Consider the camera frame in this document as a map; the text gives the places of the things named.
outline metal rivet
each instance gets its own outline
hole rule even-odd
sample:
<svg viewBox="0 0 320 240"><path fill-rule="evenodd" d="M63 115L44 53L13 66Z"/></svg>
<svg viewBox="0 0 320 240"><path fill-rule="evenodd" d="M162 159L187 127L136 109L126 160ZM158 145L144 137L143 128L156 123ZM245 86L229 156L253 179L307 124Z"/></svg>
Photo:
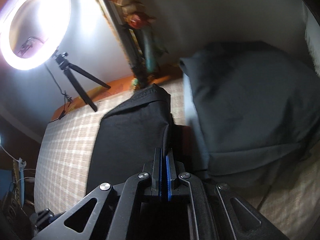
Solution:
<svg viewBox="0 0 320 240"><path fill-rule="evenodd" d="M109 184L109 183L102 183L101 185L100 185L100 189L101 190L109 190L111 188L111 185Z"/></svg>
<svg viewBox="0 0 320 240"><path fill-rule="evenodd" d="M139 177L140 179L146 179L147 177L149 177L149 173L147 173L147 172L141 172L141 173L139 173L138 177Z"/></svg>
<svg viewBox="0 0 320 240"><path fill-rule="evenodd" d="M220 182L218 184L218 188L222 189L222 190L227 190L229 188L229 185L227 183L225 183L225 182Z"/></svg>
<svg viewBox="0 0 320 240"><path fill-rule="evenodd" d="M191 174L189 172L182 172L182 173L180 173L179 176L182 179L189 179L191 177Z"/></svg>

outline tripod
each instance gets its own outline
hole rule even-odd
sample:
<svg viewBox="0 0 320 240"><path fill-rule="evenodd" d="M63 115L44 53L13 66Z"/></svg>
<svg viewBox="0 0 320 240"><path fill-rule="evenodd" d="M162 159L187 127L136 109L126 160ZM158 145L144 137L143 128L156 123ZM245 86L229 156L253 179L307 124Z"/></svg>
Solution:
<svg viewBox="0 0 320 240"><path fill-rule="evenodd" d="M73 85L73 87L78 92L79 96L82 98L82 100L91 106L91 108L97 112L98 108L97 106L92 102L91 98L88 96L88 94L85 92L85 90L82 88L76 77L73 75L70 69L73 69L74 71L78 72L79 74L91 79L92 81L96 82L97 84L109 89L111 88L106 83L102 82L100 79L97 79L95 76L92 76L87 71L83 70L82 68L78 67L77 65L74 65L70 63L66 57L68 56L67 52L63 52L62 54L56 55L57 51L53 54L53 58L55 61L59 64L59 67L61 70L63 70L63 73L66 75L66 77L69 79L70 83Z"/></svg>

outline orange fabric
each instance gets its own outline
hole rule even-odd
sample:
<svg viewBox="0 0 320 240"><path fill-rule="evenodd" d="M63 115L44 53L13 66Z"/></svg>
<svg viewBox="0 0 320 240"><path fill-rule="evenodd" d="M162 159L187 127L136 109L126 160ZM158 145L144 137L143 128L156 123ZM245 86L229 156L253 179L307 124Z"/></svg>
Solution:
<svg viewBox="0 0 320 240"><path fill-rule="evenodd" d="M160 84L162 82L177 79L182 76L182 72L178 67L172 66L172 65L165 65L160 67L160 73L156 74L155 78L153 80L153 83ZM93 102L96 102L98 100L107 98L111 95L116 95L118 93L121 93L123 91L128 91L132 89L132 79L134 76L129 76L125 78L121 78L118 80L114 80L111 82L108 82L108 85L111 87L110 89L106 89L102 86L98 86L94 89L91 89L87 92L88 96L92 99ZM84 101L80 97L76 97L73 99L73 102L70 104L66 103L66 114L70 113L73 110L79 109L82 106L85 106ZM53 114L51 121L56 120L59 118L60 114L63 111L63 107L59 107Z"/></svg>

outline checkered fabric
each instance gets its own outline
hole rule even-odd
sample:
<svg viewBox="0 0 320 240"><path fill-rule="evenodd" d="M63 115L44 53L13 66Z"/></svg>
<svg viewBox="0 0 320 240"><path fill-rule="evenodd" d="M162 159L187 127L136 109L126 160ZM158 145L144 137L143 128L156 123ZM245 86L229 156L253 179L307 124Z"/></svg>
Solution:
<svg viewBox="0 0 320 240"><path fill-rule="evenodd" d="M171 113L175 123L184 125L182 79L160 86L171 94ZM132 93L126 91L96 102L96 113L87 105L48 124L36 167L36 212L49 208L57 214L70 209L85 196L100 120L108 111L129 99Z"/></svg>
<svg viewBox="0 0 320 240"><path fill-rule="evenodd" d="M291 240L305 239L320 215L319 142L311 153L278 178L260 209Z"/></svg>

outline electrical cord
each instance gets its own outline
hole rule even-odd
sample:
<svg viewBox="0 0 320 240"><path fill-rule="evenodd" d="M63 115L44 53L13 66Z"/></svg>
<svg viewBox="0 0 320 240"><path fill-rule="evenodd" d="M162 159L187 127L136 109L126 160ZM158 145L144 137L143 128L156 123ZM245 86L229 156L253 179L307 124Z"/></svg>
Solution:
<svg viewBox="0 0 320 240"><path fill-rule="evenodd" d="M271 189L272 189L272 185L270 185L268 187L268 190L267 192L265 193L265 195L263 196L262 200L260 201L259 205L257 206L257 211L260 212L260 209L262 207L262 205L265 203L267 197L269 196L270 192L271 192Z"/></svg>
<svg viewBox="0 0 320 240"><path fill-rule="evenodd" d="M29 170L35 171L36 169L23 169L23 171L29 171Z"/></svg>
<svg viewBox="0 0 320 240"><path fill-rule="evenodd" d="M16 162L19 162L17 159L15 159L14 157L12 157L12 155L10 155L3 147L2 145L0 145L0 147L4 150L4 152L9 155L12 159L14 159Z"/></svg>
<svg viewBox="0 0 320 240"><path fill-rule="evenodd" d="M23 43L20 47L20 50L17 52L16 55L19 55L20 54L20 57L22 57L30 48L33 47L33 42L32 40L38 40L40 41L42 44L45 43L45 41L39 37L36 37L36 36L31 36L29 37L25 43Z"/></svg>
<svg viewBox="0 0 320 240"><path fill-rule="evenodd" d="M16 182L16 184L17 184L20 180L22 180L22 179L35 179L35 177L23 177L23 178L21 178L21 179L18 179L17 182Z"/></svg>
<svg viewBox="0 0 320 240"><path fill-rule="evenodd" d="M8 188L8 191L10 191L11 184L13 184L13 182L10 183L9 188Z"/></svg>
<svg viewBox="0 0 320 240"><path fill-rule="evenodd" d="M51 122L55 122L55 121L57 121L57 120L61 120L61 118L66 115L66 103L67 103L66 101L69 102L69 106L70 106L70 104L72 103L72 97L69 96L66 91L64 91L64 93L62 92L61 87L59 86L58 82L57 82L56 79L54 78L52 72L50 71L50 69L49 69L49 67L47 66L46 63L44 63L44 66L45 66L45 68L47 69L47 71L49 72L50 76L52 77L54 83L55 83L55 84L57 85L57 87L59 88L60 93L64 96L63 111L61 112L60 116L59 116L57 119L49 122L49 123L51 123Z"/></svg>

